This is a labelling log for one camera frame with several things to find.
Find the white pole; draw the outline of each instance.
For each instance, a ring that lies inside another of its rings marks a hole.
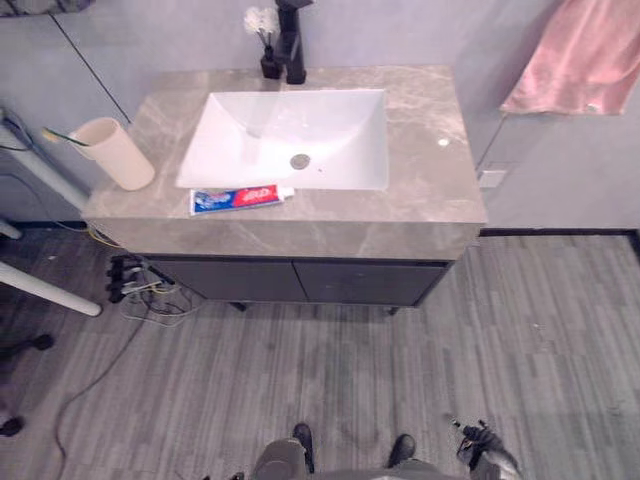
[[[14,240],[18,240],[22,237],[22,232],[18,230],[13,225],[9,225],[3,219],[0,218],[0,233],[6,235],[9,238],[13,238]]]
[[[0,145],[14,148],[26,148],[26,145],[13,134],[7,127],[0,124]],[[89,201],[89,197],[69,180],[51,168],[46,162],[31,150],[15,151],[7,150],[16,160],[31,171],[36,177],[58,192],[71,205],[82,211]]]
[[[4,262],[0,262],[0,282],[91,317],[97,317],[102,311],[102,307],[97,303],[90,302],[89,300],[85,300],[73,293],[69,293],[66,290],[55,287],[50,283],[24,273],[17,268],[13,268]]]

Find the pink towel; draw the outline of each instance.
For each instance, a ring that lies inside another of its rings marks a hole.
[[[623,112],[640,73],[640,0],[565,0],[501,109]]]

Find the drain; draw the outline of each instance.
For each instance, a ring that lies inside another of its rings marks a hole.
[[[296,170],[304,170],[309,166],[309,163],[311,163],[311,157],[304,153],[299,153],[298,155],[291,157],[289,163]]]

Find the baseboard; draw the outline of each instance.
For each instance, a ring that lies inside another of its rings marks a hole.
[[[16,227],[18,230],[21,229],[25,229],[25,228],[63,228],[60,226],[60,224],[55,223],[55,222],[10,222],[11,225],[13,225],[14,227]],[[83,229],[83,228],[87,228],[87,224],[85,222],[79,221],[79,220],[73,220],[70,222],[60,222],[62,225],[69,227],[69,228],[79,228],[79,229]]]
[[[625,236],[640,264],[640,230],[632,228],[483,228],[480,237],[533,237],[550,235],[612,235]]]

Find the vanity cabinet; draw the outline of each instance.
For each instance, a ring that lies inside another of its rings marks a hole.
[[[291,262],[191,256],[147,256],[165,275],[211,300],[306,302]]]
[[[417,306],[449,261],[147,255],[165,275],[206,298]]]
[[[293,266],[313,303],[414,306],[435,286],[447,263],[295,260]]]

